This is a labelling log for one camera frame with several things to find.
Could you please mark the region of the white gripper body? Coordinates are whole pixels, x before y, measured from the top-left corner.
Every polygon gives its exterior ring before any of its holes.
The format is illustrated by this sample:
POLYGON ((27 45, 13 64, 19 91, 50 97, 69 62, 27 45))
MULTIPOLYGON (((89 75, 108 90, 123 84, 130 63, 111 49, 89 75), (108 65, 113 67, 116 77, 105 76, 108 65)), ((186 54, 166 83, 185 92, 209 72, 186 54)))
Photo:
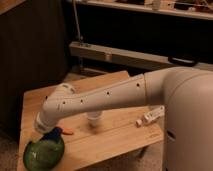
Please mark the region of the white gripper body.
POLYGON ((39 112, 34 121, 34 128, 41 134, 49 133, 57 125, 58 120, 39 112))

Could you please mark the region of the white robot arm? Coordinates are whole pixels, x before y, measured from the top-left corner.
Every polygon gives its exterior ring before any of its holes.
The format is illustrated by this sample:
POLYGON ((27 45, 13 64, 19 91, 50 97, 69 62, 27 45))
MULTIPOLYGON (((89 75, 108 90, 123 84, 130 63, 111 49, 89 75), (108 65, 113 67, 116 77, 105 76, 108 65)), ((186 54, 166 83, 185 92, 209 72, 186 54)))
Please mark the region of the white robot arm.
POLYGON ((35 119, 40 133, 71 115, 126 107, 165 107, 163 171, 213 171, 213 71, 170 67, 83 93, 62 83, 35 119))

